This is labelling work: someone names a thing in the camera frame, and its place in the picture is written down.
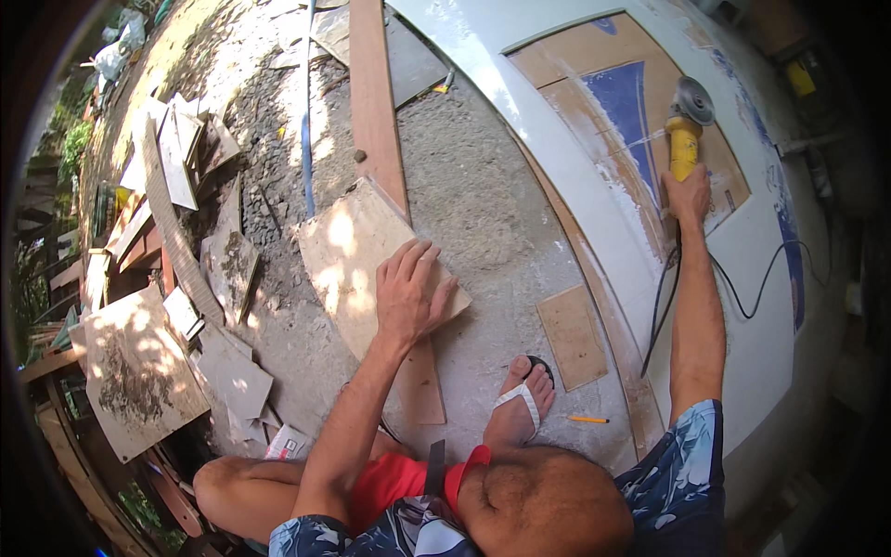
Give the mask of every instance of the man's left hand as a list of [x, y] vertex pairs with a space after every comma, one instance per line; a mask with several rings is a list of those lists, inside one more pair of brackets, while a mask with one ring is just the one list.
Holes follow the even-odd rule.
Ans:
[[458, 277], [439, 284], [432, 299], [424, 294], [439, 251], [430, 240], [410, 240], [378, 267], [378, 336], [382, 340], [410, 348], [445, 320], [446, 302]]

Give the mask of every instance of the white flip flop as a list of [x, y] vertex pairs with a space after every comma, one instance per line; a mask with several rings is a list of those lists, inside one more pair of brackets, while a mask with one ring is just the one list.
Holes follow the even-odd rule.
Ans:
[[527, 441], [532, 440], [533, 437], [538, 433], [538, 426], [542, 423], [541, 415], [538, 413], [538, 406], [535, 405], [535, 399], [532, 398], [532, 391], [529, 390], [529, 387], [526, 386], [526, 379], [529, 378], [529, 375], [532, 374], [532, 368], [536, 365], [541, 364], [544, 366], [544, 371], [548, 374], [548, 377], [551, 378], [551, 382], [553, 384], [553, 373], [551, 372], [551, 368], [539, 357], [535, 356], [526, 356], [529, 358], [529, 362], [532, 366], [529, 368], [529, 373], [527, 373], [522, 382], [514, 387], [513, 389], [507, 391], [500, 397], [495, 400], [495, 406], [492, 407], [493, 410], [498, 406], [513, 400], [516, 397], [523, 397], [523, 400], [526, 401], [526, 407], [529, 409], [529, 414], [532, 416], [532, 425], [535, 427], [535, 431], [532, 433], [532, 437], [527, 439]]

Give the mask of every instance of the grinder disc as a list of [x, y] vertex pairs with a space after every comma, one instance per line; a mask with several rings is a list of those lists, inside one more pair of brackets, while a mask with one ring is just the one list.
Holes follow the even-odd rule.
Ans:
[[711, 126], [715, 123], [712, 98], [696, 79], [686, 76], [678, 79], [674, 98], [678, 108], [697, 124]]

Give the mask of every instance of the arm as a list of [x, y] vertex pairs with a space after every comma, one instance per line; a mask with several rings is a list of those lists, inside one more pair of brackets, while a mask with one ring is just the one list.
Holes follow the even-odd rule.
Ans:
[[425, 299], [423, 286], [438, 255], [429, 241], [412, 240], [378, 267], [378, 333], [309, 453], [291, 518], [322, 514], [349, 523], [349, 495], [372, 450], [396, 371], [414, 342], [441, 323], [458, 283], [453, 276]]
[[727, 338], [721, 299], [706, 247], [702, 221], [711, 187], [698, 164], [683, 182], [662, 175], [670, 208], [681, 227], [681, 274], [674, 309], [671, 350], [671, 423], [699, 401], [721, 399]]

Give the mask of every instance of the dirt ground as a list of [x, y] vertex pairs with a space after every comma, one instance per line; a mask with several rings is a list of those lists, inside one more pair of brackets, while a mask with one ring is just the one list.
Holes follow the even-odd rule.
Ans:
[[[248, 313], [235, 332], [253, 345], [255, 360], [275, 377], [270, 400], [278, 414], [314, 438], [358, 363], [325, 314], [299, 254], [296, 231], [307, 216], [296, 113], [299, 72], [268, 68], [280, 43], [293, 34], [293, 14], [276, 17], [281, 1], [176, 4], [150, 33], [141, 60], [127, 71], [119, 98], [97, 127], [85, 169], [84, 183], [91, 187], [84, 188], [82, 207], [92, 207], [99, 184], [120, 178], [132, 153], [130, 119], [155, 87], [162, 101], [178, 91], [187, 100], [206, 95], [211, 110], [228, 107], [225, 123], [243, 154], [222, 173], [209, 207], [186, 222], [197, 251], [197, 242], [214, 225], [217, 204], [229, 194], [235, 172], [242, 171], [244, 233], [260, 249], [261, 261]], [[356, 180], [348, 79], [321, 95], [345, 72], [332, 58], [311, 66], [318, 211]], [[395, 395], [385, 416], [419, 455], [445, 438], [447, 460], [454, 462], [481, 440], [511, 359], [527, 353], [554, 361], [535, 303], [583, 278], [522, 153], [469, 81], [459, 74], [447, 94], [407, 103], [397, 120], [415, 230], [442, 246], [441, 260], [461, 277], [473, 302], [433, 336], [448, 423], [404, 423]], [[606, 376], [570, 392], [557, 382], [555, 405], [535, 442], [579, 450], [613, 472], [636, 462], [614, 364], [609, 362]], [[229, 438], [225, 407], [210, 403], [213, 450], [262, 455], [259, 443]], [[610, 424], [570, 422], [570, 414], [609, 417]]]

